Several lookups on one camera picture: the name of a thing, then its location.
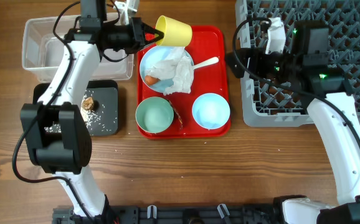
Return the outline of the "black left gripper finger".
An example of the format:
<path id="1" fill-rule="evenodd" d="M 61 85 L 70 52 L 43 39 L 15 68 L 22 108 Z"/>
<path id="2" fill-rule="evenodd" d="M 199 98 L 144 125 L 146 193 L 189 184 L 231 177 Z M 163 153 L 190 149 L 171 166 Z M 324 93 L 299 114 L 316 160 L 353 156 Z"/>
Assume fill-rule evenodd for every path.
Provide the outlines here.
<path id="1" fill-rule="evenodd" d="M 142 28 L 143 28 L 144 33 L 146 33 L 146 34 L 164 35 L 164 33 L 162 31 L 157 30 L 154 27 L 151 27 L 145 23 L 142 24 Z"/>
<path id="2" fill-rule="evenodd" d="M 164 34 L 145 34 L 144 36 L 144 42 L 141 44 L 141 48 L 147 48 L 150 45 L 153 45 L 157 42 L 159 42 L 160 40 L 162 40 L 164 38 Z"/>

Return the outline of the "yellow plastic cup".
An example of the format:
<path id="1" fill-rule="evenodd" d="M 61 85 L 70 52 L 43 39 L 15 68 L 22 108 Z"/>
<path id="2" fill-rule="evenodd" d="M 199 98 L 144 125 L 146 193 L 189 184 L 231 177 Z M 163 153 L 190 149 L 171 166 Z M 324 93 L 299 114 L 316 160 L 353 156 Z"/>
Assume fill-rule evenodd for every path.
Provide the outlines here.
<path id="1" fill-rule="evenodd" d="M 160 16 L 155 29 L 164 34 L 158 46 L 187 47 L 192 40 L 192 27 L 170 17 Z"/>

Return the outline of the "brown food scrap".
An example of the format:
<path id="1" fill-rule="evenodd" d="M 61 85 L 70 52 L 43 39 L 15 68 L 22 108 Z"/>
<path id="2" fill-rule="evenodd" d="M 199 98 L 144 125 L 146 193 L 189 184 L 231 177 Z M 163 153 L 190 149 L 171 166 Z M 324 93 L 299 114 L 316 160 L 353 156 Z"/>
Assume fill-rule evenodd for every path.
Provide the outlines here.
<path id="1" fill-rule="evenodd" d="M 92 97 L 85 98 L 82 101 L 82 109 L 85 111 L 93 111 L 95 107 L 95 101 Z"/>

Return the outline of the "light blue bowl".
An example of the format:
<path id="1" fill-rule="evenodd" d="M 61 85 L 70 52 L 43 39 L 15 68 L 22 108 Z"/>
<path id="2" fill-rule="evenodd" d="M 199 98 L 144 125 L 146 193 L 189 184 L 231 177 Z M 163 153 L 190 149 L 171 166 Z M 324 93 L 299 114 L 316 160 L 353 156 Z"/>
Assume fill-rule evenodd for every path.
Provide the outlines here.
<path id="1" fill-rule="evenodd" d="M 192 117 L 204 129 L 219 129 L 230 119 L 230 106 L 223 96 L 205 93 L 193 102 Z"/>

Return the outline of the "pile of rice grains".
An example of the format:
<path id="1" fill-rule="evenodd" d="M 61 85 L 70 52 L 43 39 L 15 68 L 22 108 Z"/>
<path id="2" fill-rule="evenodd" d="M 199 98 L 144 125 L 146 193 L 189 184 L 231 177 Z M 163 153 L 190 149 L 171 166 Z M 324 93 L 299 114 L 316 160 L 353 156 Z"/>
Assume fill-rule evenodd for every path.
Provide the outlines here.
<path id="1" fill-rule="evenodd" d="M 114 103 L 104 100 L 102 89 L 88 88 L 82 98 L 92 97 L 95 101 L 93 111 L 85 111 L 80 108 L 84 123 L 91 136 L 108 136 L 115 134 L 118 129 L 118 111 Z"/>

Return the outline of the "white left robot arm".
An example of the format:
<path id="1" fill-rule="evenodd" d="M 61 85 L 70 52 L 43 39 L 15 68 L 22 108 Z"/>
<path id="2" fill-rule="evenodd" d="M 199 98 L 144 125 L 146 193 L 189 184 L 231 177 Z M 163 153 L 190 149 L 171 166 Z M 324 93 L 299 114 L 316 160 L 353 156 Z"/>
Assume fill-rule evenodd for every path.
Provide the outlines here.
<path id="1" fill-rule="evenodd" d="M 132 17 L 127 25 L 107 20 L 105 1 L 77 1 L 81 15 L 73 28 L 58 40 L 63 43 L 61 63 L 46 91 L 32 104 L 21 108 L 23 133 L 12 156 L 12 169 L 23 182 L 39 180 L 23 177 L 17 168 L 22 143 L 27 144 L 30 161 L 58 180 L 73 203 L 76 219 L 82 223 L 112 223 L 107 196 L 98 188 L 89 162 L 92 140 L 80 107 L 91 76 L 105 58 L 107 49 L 134 54 L 165 38 L 165 33 Z"/>

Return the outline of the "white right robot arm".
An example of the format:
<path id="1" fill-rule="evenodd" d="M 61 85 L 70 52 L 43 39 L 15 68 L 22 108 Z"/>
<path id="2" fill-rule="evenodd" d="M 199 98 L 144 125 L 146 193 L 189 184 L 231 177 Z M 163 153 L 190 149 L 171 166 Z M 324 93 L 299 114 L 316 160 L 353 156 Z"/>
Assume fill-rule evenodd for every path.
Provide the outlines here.
<path id="1" fill-rule="evenodd" d="M 259 20 L 268 37 L 262 48 L 234 48 L 225 61 L 237 78 L 249 76 L 300 97 L 316 126 L 336 182 L 336 206 L 303 195 L 277 197 L 276 223 L 360 223 L 360 122 L 344 71 L 329 67 L 328 26 L 297 21 L 291 52 L 284 52 L 285 30 L 279 18 Z"/>

